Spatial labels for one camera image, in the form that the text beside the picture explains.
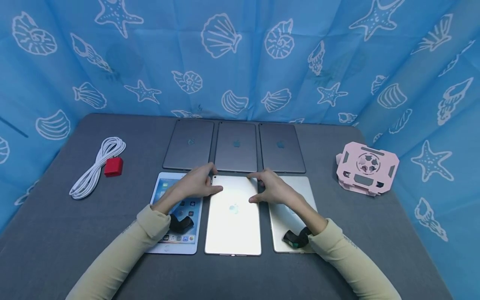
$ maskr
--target beige sleeve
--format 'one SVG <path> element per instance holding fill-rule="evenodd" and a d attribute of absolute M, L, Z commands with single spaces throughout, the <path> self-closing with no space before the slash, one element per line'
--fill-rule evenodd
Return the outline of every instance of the beige sleeve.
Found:
<path fill-rule="evenodd" d="M 167 233 L 169 226 L 170 216 L 147 205 L 88 267 L 66 299 L 111 299 L 138 259 Z"/>
<path fill-rule="evenodd" d="M 363 300 L 401 299 L 377 265 L 347 238 L 331 219 L 324 231 L 309 235 L 310 245 L 325 261 L 332 264 Z"/>

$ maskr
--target red charger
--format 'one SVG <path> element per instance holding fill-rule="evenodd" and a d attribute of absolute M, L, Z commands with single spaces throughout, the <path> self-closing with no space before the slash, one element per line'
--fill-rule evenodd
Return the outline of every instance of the red charger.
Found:
<path fill-rule="evenodd" d="M 123 160 L 121 157 L 112 157 L 107 159 L 103 173 L 106 177 L 120 176 L 123 168 Z"/>

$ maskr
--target silver ipad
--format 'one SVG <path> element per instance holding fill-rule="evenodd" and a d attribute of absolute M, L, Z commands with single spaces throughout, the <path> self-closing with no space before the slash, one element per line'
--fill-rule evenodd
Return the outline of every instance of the silver ipad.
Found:
<path fill-rule="evenodd" d="M 220 122 L 216 140 L 215 166 L 219 171 L 257 171 L 255 124 Z"/>
<path fill-rule="evenodd" d="M 163 168 L 191 170 L 208 163 L 212 145 L 213 122 L 177 120 Z"/>
<path fill-rule="evenodd" d="M 313 198 L 308 177 L 280 176 L 280 178 L 300 193 L 307 203 L 317 211 L 317 205 Z M 305 224 L 300 217 L 283 204 L 269 204 L 268 206 L 270 208 L 270 225 L 272 228 L 274 251 L 278 253 L 314 253 L 309 244 L 303 248 L 295 249 L 283 241 L 283 236 L 287 231 L 291 230 L 298 235 L 300 231 L 305 228 Z"/>
<path fill-rule="evenodd" d="M 278 173 L 305 173 L 295 126 L 260 123 L 264 168 Z"/>
<path fill-rule="evenodd" d="M 258 192 L 257 180 L 215 175 L 212 185 L 222 185 L 223 191 L 210 198 L 205 253 L 260 255 L 258 204 L 248 202 Z"/>

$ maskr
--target gray table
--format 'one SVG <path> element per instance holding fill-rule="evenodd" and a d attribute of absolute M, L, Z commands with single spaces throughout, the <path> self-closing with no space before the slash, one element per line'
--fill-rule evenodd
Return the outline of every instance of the gray table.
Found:
<path fill-rule="evenodd" d="M 175 118 L 85 117 L 0 238 L 0 298 L 64 299 L 91 262 L 150 201 Z M 211 160 L 215 157 L 215 122 Z M 332 218 L 392 281 L 403 299 L 451 299 L 393 191 L 371 198 L 343 190 L 335 155 L 356 128 L 296 124 L 318 210 Z M 118 136 L 123 174 L 101 177 L 82 201 L 68 192 L 101 142 Z M 258 167 L 262 168 L 257 140 Z M 273 251 L 268 206 L 260 205 L 262 255 L 204 254 L 208 200 L 195 255 L 144 255 L 117 299 L 354 299 L 340 274 L 315 254 Z"/>

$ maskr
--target tablet screen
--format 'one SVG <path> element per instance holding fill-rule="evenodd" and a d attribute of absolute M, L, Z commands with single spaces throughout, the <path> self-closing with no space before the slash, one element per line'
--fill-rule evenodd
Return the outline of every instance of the tablet screen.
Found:
<path fill-rule="evenodd" d="M 157 202 L 169 187 L 174 185 L 179 179 L 162 179 L 158 181 L 155 190 L 155 200 Z M 159 243 L 174 243 L 174 244 L 195 244 L 197 236 L 197 226 L 199 225 L 198 216 L 200 214 L 200 200 L 199 198 L 187 198 L 178 203 L 170 211 L 175 215 L 179 221 L 182 221 L 186 216 L 189 216 L 193 221 L 193 227 L 184 234 L 179 234 L 169 230 L 167 234 L 160 240 Z"/>

